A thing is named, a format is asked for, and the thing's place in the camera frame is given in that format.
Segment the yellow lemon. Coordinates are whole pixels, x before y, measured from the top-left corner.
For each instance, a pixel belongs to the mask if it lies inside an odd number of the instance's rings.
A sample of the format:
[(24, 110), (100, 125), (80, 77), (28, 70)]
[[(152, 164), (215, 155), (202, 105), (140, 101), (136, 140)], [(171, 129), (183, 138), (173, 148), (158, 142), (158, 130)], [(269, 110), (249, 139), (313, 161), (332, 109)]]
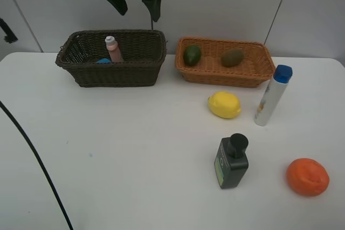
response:
[(240, 100), (228, 92), (216, 92), (210, 96), (208, 108), (213, 114), (223, 119), (233, 119), (242, 112)]

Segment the green avocado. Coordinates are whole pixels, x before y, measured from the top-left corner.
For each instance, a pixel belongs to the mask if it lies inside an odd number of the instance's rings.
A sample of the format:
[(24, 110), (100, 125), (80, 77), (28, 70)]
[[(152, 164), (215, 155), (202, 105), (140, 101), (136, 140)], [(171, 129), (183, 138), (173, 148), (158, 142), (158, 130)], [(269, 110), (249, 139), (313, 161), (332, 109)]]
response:
[(183, 54), (183, 60), (187, 66), (195, 66), (201, 59), (201, 49), (197, 45), (189, 45)]

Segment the brown kiwi fruit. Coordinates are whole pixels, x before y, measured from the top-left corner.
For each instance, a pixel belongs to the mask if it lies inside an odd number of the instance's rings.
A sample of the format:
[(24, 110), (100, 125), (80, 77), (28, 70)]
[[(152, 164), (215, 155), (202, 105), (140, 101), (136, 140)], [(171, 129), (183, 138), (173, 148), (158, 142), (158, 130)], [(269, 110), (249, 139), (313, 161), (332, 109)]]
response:
[(244, 60), (244, 51), (239, 48), (234, 48), (224, 52), (220, 58), (221, 64), (224, 67), (233, 67), (239, 65)]

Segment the dark green pump bottle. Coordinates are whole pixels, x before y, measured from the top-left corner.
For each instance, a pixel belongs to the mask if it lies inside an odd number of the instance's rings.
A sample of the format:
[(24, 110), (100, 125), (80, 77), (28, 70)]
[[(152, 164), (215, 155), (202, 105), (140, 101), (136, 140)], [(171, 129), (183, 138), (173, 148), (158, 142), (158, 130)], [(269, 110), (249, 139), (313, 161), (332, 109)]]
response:
[(214, 161), (215, 173), (221, 189), (238, 186), (249, 168), (246, 149), (249, 141), (246, 136), (235, 133), (222, 138)]

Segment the dark brown wicker basket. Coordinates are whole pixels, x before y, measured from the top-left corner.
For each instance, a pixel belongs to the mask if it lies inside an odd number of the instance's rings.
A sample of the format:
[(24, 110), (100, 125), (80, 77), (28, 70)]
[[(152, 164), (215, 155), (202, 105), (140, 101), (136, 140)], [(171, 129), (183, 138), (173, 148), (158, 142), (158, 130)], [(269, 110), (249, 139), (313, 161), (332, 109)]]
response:
[[(118, 42), (122, 62), (100, 62), (110, 58), (107, 36)], [(166, 53), (165, 35), (158, 30), (78, 31), (61, 47), (56, 65), (80, 87), (146, 87), (156, 83)]]

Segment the pink bottle white cap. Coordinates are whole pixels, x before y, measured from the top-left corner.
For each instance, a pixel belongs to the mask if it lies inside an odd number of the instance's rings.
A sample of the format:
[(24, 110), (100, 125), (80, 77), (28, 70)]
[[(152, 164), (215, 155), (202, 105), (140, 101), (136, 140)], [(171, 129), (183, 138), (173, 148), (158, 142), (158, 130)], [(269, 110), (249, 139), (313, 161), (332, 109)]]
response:
[(105, 38), (106, 47), (112, 62), (123, 62), (119, 44), (113, 36)]

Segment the orange fruit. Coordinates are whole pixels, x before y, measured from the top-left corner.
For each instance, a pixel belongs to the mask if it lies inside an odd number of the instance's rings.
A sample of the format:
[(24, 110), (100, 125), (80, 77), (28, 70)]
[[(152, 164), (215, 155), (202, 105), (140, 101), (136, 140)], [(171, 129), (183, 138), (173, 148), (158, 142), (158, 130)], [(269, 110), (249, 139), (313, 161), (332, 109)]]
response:
[(309, 158), (294, 160), (286, 170), (286, 180), (295, 193), (306, 197), (324, 193), (330, 181), (326, 169)]

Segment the orange wicker basket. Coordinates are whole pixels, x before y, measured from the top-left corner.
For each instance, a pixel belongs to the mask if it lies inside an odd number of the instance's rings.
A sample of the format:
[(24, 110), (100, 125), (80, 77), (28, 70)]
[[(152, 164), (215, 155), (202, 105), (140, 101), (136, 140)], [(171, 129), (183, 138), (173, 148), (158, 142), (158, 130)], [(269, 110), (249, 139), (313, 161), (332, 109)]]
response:
[[(192, 67), (183, 60), (184, 51), (190, 45), (201, 49), (201, 60)], [(231, 49), (241, 49), (244, 60), (237, 66), (227, 68), (222, 66), (220, 57)], [(271, 55), (262, 43), (200, 37), (183, 37), (178, 41), (175, 67), (188, 82), (245, 88), (258, 87), (275, 71)]]

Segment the white bottle blue cap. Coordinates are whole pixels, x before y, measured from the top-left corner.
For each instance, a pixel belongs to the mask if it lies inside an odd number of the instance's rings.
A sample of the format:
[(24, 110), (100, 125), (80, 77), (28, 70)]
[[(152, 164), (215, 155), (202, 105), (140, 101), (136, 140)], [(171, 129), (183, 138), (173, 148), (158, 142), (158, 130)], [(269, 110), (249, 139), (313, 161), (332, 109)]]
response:
[(290, 66), (278, 65), (254, 115), (256, 125), (267, 125), (293, 75)]

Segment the grey felt whiteboard eraser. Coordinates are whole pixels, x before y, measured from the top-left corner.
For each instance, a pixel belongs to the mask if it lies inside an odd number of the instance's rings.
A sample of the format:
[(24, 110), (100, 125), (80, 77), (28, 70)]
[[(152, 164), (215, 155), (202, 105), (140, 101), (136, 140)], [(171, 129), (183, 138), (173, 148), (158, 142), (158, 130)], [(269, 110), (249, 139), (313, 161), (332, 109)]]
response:
[(109, 64), (109, 63), (112, 63), (112, 61), (107, 59), (107, 58), (102, 58), (102, 59), (99, 59), (96, 63), (97, 64)]

